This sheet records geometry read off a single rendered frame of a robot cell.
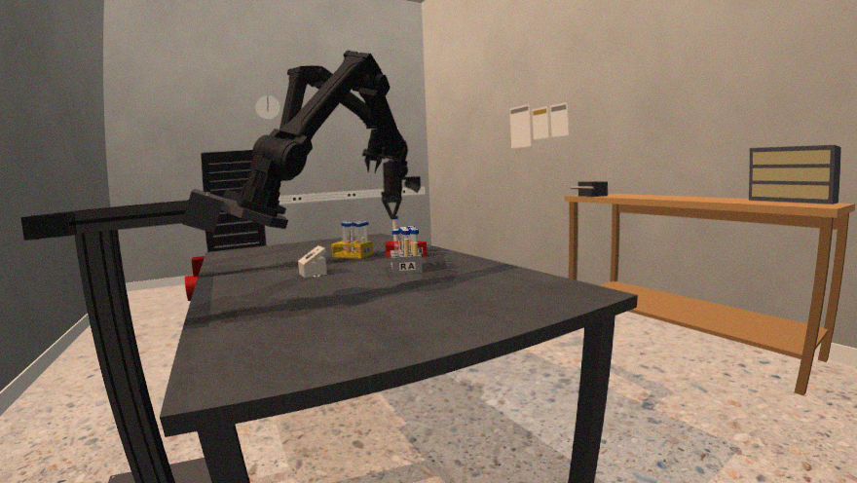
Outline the yellow tube rack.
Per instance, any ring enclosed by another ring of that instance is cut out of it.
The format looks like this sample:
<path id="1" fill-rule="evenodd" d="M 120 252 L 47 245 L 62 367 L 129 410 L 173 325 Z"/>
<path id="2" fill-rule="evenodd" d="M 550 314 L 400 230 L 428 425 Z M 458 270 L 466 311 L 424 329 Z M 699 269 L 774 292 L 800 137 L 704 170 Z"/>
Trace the yellow tube rack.
<path id="1" fill-rule="evenodd" d="M 337 247 L 340 246 L 340 247 Z M 346 252 L 343 247 L 359 247 L 360 254 L 354 250 L 354 252 Z M 332 257 L 341 257 L 341 258 L 364 258 L 366 256 L 373 254 L 373 245 L 372 241 L 357 244 L 354 242 L 346 244 L 343 241 L 332 243 Z M 346 256 L 351 255 L 351 256 Z"/>

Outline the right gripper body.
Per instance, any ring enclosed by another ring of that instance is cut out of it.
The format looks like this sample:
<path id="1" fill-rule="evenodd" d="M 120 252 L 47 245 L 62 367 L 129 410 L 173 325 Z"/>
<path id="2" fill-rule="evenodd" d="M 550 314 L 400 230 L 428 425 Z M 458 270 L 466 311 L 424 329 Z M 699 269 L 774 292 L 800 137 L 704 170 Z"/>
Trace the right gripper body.
<path id="1" fill-rule="evenodd" d="M 391 177 L 399 177 L 399 176 L 384 177 L 384 192 L 391 190 Z M 395 191 L 395 192 L 390 192 L 390 193 L 384 193 L 384 192 L 381 192 L 382 197 L 388 197 L 388 198 L 382 198 L 382 199 L 401 199 L 402 198 L 401 197 L 401 195 L 402 195 L 401 191 Z M 393 193 L 394 193 L 394 195 L 393 195 Z"/>

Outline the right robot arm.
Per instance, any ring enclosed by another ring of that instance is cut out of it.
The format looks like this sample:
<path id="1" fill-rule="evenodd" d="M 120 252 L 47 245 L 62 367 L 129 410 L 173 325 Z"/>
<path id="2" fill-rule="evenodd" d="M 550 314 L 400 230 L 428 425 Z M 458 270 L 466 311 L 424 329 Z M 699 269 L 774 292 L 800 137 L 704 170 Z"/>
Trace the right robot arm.
<path id="1" fill-rule="evenodd" d="M 402 191 L 404 178 L 404 186 L 418 193 L 421 177 L 404 177 L 408 173 L 408 147 L 386 99 L 389 89 L 387 76 L 371 54 L 345 51 L 340 67 L 300 112 L 281 130 L 274 129 L 257 139 L 252 150 L 252 170 L 243 184 L 242 196 L 238 195 L 238 206 L 277 217 L 281 182 L 277 177 L 295 177 L 303 170 L 313 149 L 313 136 L 350 90 L 359 92 L 369 109 L 383 141 L 382 157 L 393 160 L 383 163 L 384 177 L 399 176 L 391 177 L 391 191 Z"/>

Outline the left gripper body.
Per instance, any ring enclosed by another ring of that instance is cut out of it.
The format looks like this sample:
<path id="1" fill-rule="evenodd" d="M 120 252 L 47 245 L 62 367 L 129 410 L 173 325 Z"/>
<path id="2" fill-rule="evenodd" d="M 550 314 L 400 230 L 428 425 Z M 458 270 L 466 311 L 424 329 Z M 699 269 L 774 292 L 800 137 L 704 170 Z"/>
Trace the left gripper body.
<path id="1" fill-rule="evenodd" d="M 369 148 L 368 150 L 363 150 L 362 156 L 365 156 L 365 160 L 381 162 L 382 159 L 385 159 L 382 158 L 383 152 L 381 152 L 381 149 L 382 143 L 377 143 L 377 145 L 375 145 L 373 142 L 369 141 Z"/>

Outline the grey tube rack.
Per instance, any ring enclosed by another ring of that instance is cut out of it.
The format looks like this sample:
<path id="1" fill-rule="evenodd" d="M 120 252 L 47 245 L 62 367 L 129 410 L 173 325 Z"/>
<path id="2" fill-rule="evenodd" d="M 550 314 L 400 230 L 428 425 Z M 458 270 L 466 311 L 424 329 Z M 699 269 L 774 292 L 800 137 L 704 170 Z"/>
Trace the grey tube rack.
<path id="1" fill-rule="evenodd" d="M 394 255 L 391 250 L 391 267 L 393 275 L 422 273 L 422 255 L 418 251 L 418 256 L 413 256 L 410 250 L 409 256 L 403 256 L 401 250 L 400 255 Z"/>

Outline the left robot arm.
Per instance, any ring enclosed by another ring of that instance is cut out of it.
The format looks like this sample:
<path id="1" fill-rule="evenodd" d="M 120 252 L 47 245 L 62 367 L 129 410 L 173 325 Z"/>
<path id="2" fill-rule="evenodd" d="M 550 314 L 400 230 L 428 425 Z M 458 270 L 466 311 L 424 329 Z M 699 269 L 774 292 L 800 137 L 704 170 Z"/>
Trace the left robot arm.
<path id="1" fill-rule="evenodd" d="M 279 127 L 280 130 L 300 112 L 307 84 L 320 89 L 333 74 L 322 66 L 313 65 L 288 69 L 287 75 L 289 75 L 289 84 Z M 363 121 L 367 129 L 374 129 L 371 130 L 369 141 L 375 145 L 382 143 L 381 136 L 365 102 L 349 92 L 340 103 L 354 112 Z"/>

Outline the red lego plate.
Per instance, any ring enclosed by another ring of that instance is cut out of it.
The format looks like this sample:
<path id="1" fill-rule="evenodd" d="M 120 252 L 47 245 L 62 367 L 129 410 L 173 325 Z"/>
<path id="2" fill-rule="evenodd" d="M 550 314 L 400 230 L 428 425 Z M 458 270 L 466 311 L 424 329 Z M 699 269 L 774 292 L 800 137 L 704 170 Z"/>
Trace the red lego plate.
<path id="1" fill-rule="evenodd" d="M 387 241 L 386 244 L 386 256 L 391 256 L 390 250 L 394 250 L 393 241 Z M 423 256 L 427 256 L 427 242 L 426 241 L 418 241 L 418 251 Z"/>

